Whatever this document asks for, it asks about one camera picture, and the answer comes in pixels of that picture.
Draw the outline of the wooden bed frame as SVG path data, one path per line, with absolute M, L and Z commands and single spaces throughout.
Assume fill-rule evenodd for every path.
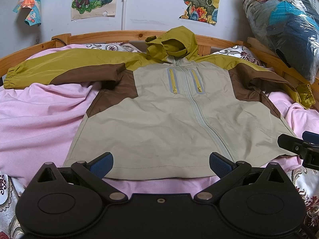
M 1 76 L 7 74 L 9 68 L 26 60 L 30 56 L 40 51 L 61 48 L 63 45 L 69 44 L 87 44 L 87 43 L 113 43 L 113 42 L 138 42 L 143 41 L 150 36 L 160 36 L 164 34 L 163 31 L 149 31 L 149 30 L 119 30 L 119 31 L 104 31 L 93 32 L 80 35 L 72 35 L 65 33 L 53 36 L 50 41 L 40 43 L 28 48 L 22 49 L 8 56 L 1 58 Z M 198 44 L 198 53 L 201 56 L 208 55 L 211 49 L 225 49 L 234 45 L 243 45 L 251 50 L 251 52 L 258 57 L 258 59 L 275 72 L 284 78 L 289 78 L 296 81 L 298 84 L 309 84 L 309 82 L 302 77 L 294 68 L 289 68 L 275 53 L 262 45 L 257 39 L 248 37 L 247 41 L 238 40 L 231 42 L 214 37 L 207 37 L 196 35 Z

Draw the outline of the plastic bag of clothes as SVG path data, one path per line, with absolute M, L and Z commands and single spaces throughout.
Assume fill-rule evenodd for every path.
M 289 68 L 314 83 L 318 72 L 318 13 L 309 0 L 242 0 L 255 38 Z

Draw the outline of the orange-haired anime girl poster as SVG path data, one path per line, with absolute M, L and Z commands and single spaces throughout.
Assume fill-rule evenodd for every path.
M 28 9 L 29 12 L 24 20 L 29 26 L 41 25 L 40 0 L 18 0 L 13 12 L 19 13 L 22 9 Z

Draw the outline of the floral patterned white bedding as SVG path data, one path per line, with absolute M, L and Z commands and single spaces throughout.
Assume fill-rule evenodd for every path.
M 131 44 L 71 44 L 47 49 L 28 59 L 69 49 L 137 52 Z M 244 46 L 233 46 L 213 54 L 227 55 L 261 65 Z M 101 85 L 96 83 L 43 85 L 34 83 L 23 90 L 1 87 L 1 238 L 20 238 L 22 231 L 15 217 L 15 205 L 27 181 L 43 162 L 61 165 L 82 121 L 85 111 Z M 296 134 L 318 132 L 318 113 L 294 104 L 284 92 L 271 92 L 269 98 Z M 304 169 L 297 157 L 278 158 L 305 201 L 306 226 L 318 232 L 318 172 Z M 132 193 L 191 193 L 218 181 L 216 176 L 196 179 L 125 181 L 106 179 L 111 185 Z

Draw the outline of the white wall pipe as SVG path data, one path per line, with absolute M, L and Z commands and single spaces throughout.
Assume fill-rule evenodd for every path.
M 125 30 L 126 10 L 127 10 L 127 0 L 122 0 L 121 30 Z

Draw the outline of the beige brown olive hooded jacket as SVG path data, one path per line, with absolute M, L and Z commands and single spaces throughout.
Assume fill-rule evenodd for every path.
M 293 133 L 268 91 L 315 103 L 309 86 L 254 63 L 200 56 L 185 27 L 146 42 L 146 53 L 74 48 L 29 59 L 8 70 L 4 87 L 101 82 L 64 165 L 110 152 L 109 177 L 123 180 L 209 176 L 212 152 L 262 166 L 285 154 L 279 135 Z

